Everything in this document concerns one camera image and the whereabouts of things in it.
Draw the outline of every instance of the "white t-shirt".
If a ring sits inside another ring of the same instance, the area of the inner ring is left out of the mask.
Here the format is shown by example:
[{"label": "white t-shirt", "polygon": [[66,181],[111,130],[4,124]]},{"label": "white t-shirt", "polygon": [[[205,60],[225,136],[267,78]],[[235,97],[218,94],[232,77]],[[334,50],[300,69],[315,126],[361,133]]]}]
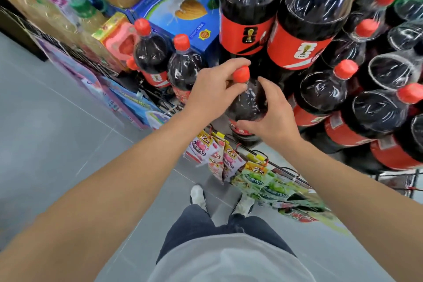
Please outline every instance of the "white t-shirt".
[{"label": "white t-shirt", "polygon": [[292,254],[244,233],[190,240],[167,253],[148,282],[315,282]]}]

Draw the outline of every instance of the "sneaker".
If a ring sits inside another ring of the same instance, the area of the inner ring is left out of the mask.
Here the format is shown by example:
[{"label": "sneaker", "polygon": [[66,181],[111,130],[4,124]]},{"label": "sneaker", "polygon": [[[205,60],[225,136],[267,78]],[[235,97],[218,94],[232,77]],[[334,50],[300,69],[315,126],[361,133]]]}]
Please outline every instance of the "sneaker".
[{"label": "sneaker", "polygon": [[193,186],[193,188],[191,189],[189,200],[191,201],[191,204],[199,205],[203,210],[208,213],[206,206],[206,195],[204,194],[204,190],[200,185],[195,184]]},{"label": "sneaker", "polygon": [[242,194],[231,215],[242,214],[243,216],[248,217],[252,211],[252,208],[254,207],[255,202],[255,199],[248,197],[246,194]]}]

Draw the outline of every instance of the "dark blue jeans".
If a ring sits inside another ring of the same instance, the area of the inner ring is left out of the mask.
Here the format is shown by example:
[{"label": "dark blue jeans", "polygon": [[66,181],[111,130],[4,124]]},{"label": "dark blue jeans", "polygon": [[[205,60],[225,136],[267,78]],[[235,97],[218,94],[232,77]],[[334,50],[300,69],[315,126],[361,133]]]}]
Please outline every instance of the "dark blue jeans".
[{"label": "dark blue jeans", "polygon": [[185,208],[167,232],[157,262],[182,243],[199,237],[231,233],[246,233],[296,256],[285,241],[261,218],[234,214],[229,217],[228,224],[216,227],[207,212],[197,204],[192,204]]}]

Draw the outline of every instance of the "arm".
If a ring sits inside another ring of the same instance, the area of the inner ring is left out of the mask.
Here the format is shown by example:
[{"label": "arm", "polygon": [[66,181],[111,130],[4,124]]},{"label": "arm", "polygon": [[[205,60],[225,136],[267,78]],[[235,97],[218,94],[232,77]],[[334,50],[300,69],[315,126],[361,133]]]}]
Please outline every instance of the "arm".
[{"label": "arm", "polygon": [[281,89],[260,78],[269,111],[238,125],[259,135],[310,183],[357,240],[396,281],[423,275],[423,205],[402,196],[304,141]]},{"label": "arm", "polygon": [[226,79],[249,60],[200,71],[187,105],[159,130],[64,194],[0,253],[0,280],[93,281],[153,203],[189,143],[245,84]]}]

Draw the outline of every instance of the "forearm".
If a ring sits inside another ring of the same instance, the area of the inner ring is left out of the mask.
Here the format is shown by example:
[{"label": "forearm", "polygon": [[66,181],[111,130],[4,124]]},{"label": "forearm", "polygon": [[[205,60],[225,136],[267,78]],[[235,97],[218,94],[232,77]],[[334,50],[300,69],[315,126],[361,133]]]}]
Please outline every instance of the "forearm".
[{"label": "forearm", "polygon": [[204,126],[190,112],[178,113],[76,185],[2,252],[0,277],[93,281]]},{"label": "forearm", "polygon": [[367,175],[298,141],[278,152],[310,183],[357,240],[397,281],[423,270],[423,207]]}]

